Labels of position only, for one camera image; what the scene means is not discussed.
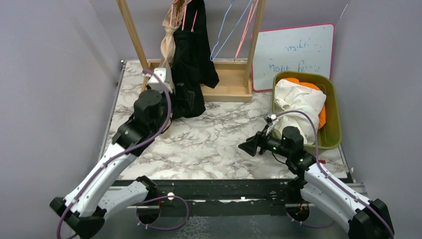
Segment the pink hanger of black shorts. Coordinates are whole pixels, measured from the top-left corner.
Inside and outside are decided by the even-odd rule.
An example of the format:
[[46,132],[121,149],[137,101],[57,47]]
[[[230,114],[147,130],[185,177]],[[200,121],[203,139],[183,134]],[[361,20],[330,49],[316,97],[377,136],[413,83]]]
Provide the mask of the pink hanger of black shorts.
[[195,24],[198,16],[198,7],[192,3],[194,0],[187,0],[181,24],[181,30],[187,32],[195,31]]

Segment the blue wire hanger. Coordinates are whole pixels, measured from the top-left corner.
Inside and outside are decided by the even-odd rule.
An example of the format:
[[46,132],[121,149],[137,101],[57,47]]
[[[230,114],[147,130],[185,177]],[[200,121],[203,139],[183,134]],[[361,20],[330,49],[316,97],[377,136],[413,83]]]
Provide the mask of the blue wire hanger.
[[229,0],[227,2],[214,43],[211,45],[211,61],[216,61],[224,55],[231,46],[231,42],[237,39],[238,43],[232,50],[233,58],[235,57],[251,3],[252,0]]

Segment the pink wire hanger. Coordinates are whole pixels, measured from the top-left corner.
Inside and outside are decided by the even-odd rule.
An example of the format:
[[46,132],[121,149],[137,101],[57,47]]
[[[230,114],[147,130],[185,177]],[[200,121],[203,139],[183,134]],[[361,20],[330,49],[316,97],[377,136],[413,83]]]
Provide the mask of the pink wire hanger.
[[251,7],[250,7],[249,14],[248,14],[248,17],[247,17],[247,20],[246,20],[246,23],[245,23],[243,34],[242,34],[241,40],[239,42],[239,45],[238,45],[238,48],[237,48],[235,57],[234,57],[234,62],[237,61],[237,58],[239,56],[239,53],[240,53],[240,51],[242,49],[243,43],[244,43],[245,38],[246,38],[246,34],[247,34],[248,29],[249,29],[249,27],[251,25],[252,19],[253,19],[254,15],[255,15],[255,12],[256,12],[258,3],[259,3],[259,0],[253,0],[252,3],[251,3]]

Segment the white shorts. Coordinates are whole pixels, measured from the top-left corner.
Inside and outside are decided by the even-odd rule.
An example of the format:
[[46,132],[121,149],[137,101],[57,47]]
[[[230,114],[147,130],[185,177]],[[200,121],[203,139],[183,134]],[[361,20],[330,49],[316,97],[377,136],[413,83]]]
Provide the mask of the white shorts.
[[275,114],[297,110],[308,115],[312,122],[309,122],[306,116],[300,113],[285,114],[275,124],[273,134],[276,137],[281,137],[283,128],[294,126],[299,129],[300,134],[304,137],[304,144],[314,144],[316,137],[313,127],[318,130],[318,115],[325,100],[326,95],[322,91],[281,79],[275,86]]

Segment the olive green plastic bin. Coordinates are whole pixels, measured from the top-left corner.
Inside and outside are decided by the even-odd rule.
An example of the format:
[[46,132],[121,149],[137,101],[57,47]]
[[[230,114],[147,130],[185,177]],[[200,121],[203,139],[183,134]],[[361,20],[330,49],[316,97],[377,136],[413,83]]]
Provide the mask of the olive green plastic bin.
[[317,132],[318,149],[325,151],[338,147],[342,141],[342,131],[337,95],[332,81],[319,74],[284,71],[276,74],[273,79],[273,86],[276,86],[283,78],[295,78],[300,82],[314,84],[326,95],[324,103],[326,124]]

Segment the pink framed whiteboard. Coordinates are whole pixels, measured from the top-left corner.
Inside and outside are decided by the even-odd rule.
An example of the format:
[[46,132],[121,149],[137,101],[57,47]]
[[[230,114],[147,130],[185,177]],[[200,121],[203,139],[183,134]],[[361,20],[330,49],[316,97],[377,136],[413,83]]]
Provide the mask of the pink framed whiteboard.
[[252,63],[253,90],[271,90],[274,77],[284,71],[329,78],[334,32],[332,23],[259,31]]

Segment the black shorts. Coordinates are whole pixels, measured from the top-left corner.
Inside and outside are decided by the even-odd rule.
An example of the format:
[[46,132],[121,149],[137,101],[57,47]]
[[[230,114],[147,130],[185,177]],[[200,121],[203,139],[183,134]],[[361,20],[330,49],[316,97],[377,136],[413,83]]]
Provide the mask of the black shorts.
[[182,31],[180,26],[174,32],[176,51],[171,73],[175,86],[185,86],[195,92],[194,107],[188,114],[173,114],[174,120],[200,116],[206,110],[201,85],[213,89],[219,83],[214,63],[210,60],[205,2],[195,0],[192,3],[198,7],[195,31]]

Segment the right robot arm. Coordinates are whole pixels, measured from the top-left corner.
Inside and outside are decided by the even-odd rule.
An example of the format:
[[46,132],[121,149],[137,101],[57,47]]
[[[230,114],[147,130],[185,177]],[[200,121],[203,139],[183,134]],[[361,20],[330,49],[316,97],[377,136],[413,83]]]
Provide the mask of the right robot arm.
[[334,177],[304,148],[304,139],[296,127],[283,129],[281,138],[258,131],[238,145],[250,156],[270,151],[286,158],[285,164],[296,175],[287,189],[295,203],[302,199],[330,216],[350,239],[392,239],[394,230],[387,205],[371,200]]

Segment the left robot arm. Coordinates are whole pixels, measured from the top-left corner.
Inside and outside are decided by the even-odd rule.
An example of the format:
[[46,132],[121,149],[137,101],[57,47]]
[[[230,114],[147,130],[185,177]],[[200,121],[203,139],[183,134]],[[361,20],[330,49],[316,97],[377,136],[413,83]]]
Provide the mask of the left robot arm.
[[158,186],[147,176],[135,179],[128,186],[114,192],[109,188],[117,177],[159,136],[170,120],[171,98],[169,90],[153,89],[142,92],[134,103],[134,112],[112,138],[101,160],[88,176],[64,198],[56,197],[50,208],[60,217],[56,238],[61,238],[66,223],[74,232],[71,236],[91,239],[105,222],[135,204],[151,207],[145,212],[159,214],[160,203],[165,199],[186,200],[174,194],[159,196]]

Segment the orange shorts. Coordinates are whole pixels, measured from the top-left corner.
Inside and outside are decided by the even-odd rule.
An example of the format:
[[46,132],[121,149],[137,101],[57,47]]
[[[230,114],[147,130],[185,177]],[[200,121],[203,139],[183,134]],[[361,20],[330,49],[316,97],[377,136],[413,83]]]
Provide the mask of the orange shorts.
[[[311,89],[314,89],[314,90],[321,91],[321,89],[318,86],[316,86],[316,85],[314,85],[312,83],[308,83],[308,82],[300,82],[296,78],[283,78],[283,80],[292,82],[294,84],[302,85],[304,87],[308,87],[308,88],[311,88]],[[318,129],[321,129],[326,124],[326,109],[325,109],[325,105],[323,105],[322,109],[320,110],[319,115],[318,115],[318,119],[319,119]]]

